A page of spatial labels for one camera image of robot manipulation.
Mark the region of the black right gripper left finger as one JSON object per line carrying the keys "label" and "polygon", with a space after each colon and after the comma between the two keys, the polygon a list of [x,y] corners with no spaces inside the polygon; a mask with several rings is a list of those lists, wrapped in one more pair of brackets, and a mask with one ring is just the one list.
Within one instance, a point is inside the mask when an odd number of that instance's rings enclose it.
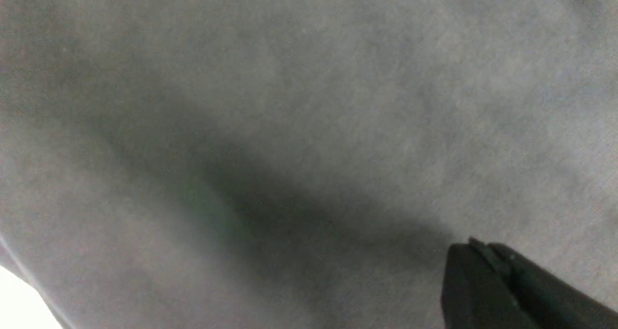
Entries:
{"label": "black right gripper left finger", "polygon": [[510,291],[507,263],[476,239],[447,251],[440,304],[447,329],[534,329]]}

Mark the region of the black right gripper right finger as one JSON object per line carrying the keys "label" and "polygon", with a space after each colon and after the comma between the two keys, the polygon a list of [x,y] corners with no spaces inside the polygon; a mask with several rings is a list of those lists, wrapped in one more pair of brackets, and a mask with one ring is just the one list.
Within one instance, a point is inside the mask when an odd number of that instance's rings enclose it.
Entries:
{"label": "black right gripper right finger", "polygon": [[491,243],[508,264],[508,288],[542,329],[616,329],[618,314],[540,267],[513,248]]}

